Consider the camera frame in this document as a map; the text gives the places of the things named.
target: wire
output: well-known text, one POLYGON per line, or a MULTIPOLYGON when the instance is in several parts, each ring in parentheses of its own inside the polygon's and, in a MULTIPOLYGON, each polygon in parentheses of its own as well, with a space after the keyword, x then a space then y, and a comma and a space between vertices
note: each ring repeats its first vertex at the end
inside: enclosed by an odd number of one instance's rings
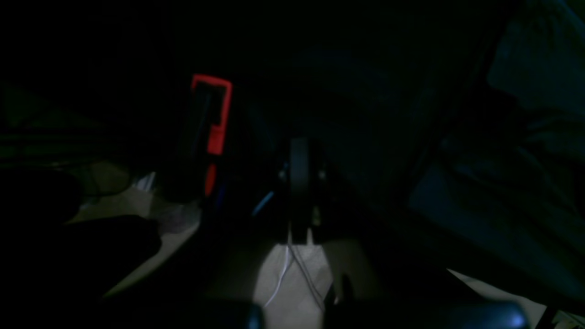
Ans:
POLYGON ((255 217, 260 212, 260 210, 262 210, 262 208, 264 208, 264 206, 266 205, 266 203, 268 201, 270 201, 270 199, 273 196, 274 196, 274 192, 273 191, 268 192, 268 194, 266 194, 266 196, 262 200, 260 200, 260 202, 258 203, 258 205, 256 206, 256 208, 254 208, 254 211, 252 211, 252 217, 255 217))
POLYGON ((284 267, 283 267, 282 273, 280 273, 280 277, 278 278, 278 283, 276 284, 276 289, 274 289, 274 293, 272 294, 272 297, 270 297, 270 299, 268 299, 266 304, 264 304, 264 307, 268 306, 272 302, 272 300, 276 297, 276 294, 278 293, 278 290, 280 289, 280 284, 283 282, 284 275, 287 273, 287 268, 288 268, 288 246, 286 246, 286 256, 284 257, 284 267))
POLYGON ((292 251, 293 260, 298 264, 298 267, 301 268, 301 273, 303 277, 305 277, 305 281, 307 281, 307 284, 309 285, 309 290, 311 291, 311 295, 313 296, 315 303, 317 304, 317 306, 319 306, 321 312, 325 312, 324 298, 323 296, 321 296, 319 290, 317 290, 315 284, 311 280, 311 275, 309 274, 309 270, 307 269, 305 261, 301 257, 301 253, 299 252, 298 248, 294 248, 291 244, 288 244, 288 247, 292 251))

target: dark fabric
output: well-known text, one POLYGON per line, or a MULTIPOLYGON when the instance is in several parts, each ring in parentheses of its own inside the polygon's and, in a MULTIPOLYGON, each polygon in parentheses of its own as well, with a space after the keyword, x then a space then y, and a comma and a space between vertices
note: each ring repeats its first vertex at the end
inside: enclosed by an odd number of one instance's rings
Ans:
POLYGON ((454 270, 580 314, 584 58, 583 22, 562 1, 529 1, 489 75, 519 105, 470 108, 409 198, 429 226, 397 224, 454 270))
POLYGON ((266 123, 254 129, 260 143, 315 137, 383 204, 478 78, 515 3, 11 4, 5 30, 22 35, 6 37, 5 71, 10 82, 148 140, 130 152, 151 167, 174 150, 192 75, 228 78, 262 99, 254 113, 238 109, 266 123))
POLYGON ((0 178, 4 298, 16 313, 72 320, 65 310, 91 311, 160 249, 157 223, 138 216, 63 224, 81 201, 81 186, 67 173, 3 170, 0 178))

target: white cable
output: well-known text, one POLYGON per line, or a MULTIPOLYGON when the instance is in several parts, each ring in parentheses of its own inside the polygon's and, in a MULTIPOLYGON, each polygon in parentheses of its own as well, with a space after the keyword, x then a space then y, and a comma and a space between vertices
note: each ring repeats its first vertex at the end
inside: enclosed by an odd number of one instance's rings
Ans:
POLYGON ((287 267, 288 267, 288 246, 286 246, 283 272, 280 273, 280 277, 278 278, 278 283, 276 284, 276 289, 274 290, 272 297, 270 297, 270 299, 268 299, 266 304, 264 304, 264 307, 268 306, 268 304, 270 304, 270 302, 276 297, 276 294, 278 293, 278 290, 280 289, 280 284, 283 282, 284 274, 287 272, 287 267))

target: red plastic part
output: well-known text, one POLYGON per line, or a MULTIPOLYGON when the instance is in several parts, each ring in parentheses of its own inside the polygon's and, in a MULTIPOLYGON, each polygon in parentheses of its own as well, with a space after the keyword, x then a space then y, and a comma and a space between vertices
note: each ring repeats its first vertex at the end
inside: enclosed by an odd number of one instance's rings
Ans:
POLYGON ((218 87, 225 87, 226 89, 226 92, 223 96, 221 121, 219 125, 211 125, 211 129, 209 130, 209 142, 207 143, 207 153, 221 155, 223 153, 223 144, 225 143, 225 133, 228 125, 229 106, 230 102, 232 101, 232 83, 216 77, 195 74, 191 83, 192 90, 195 89, 198 82, 204 82, 218 87))
POLYGON ((211 163, 209 167, 207 167, 207 174, 205 176, 205 196, 208 197, 211 195, 211 192, 214 191, 215 186, 215 176, 217 175, 217 168, 215 167, 214 163, 211 163))

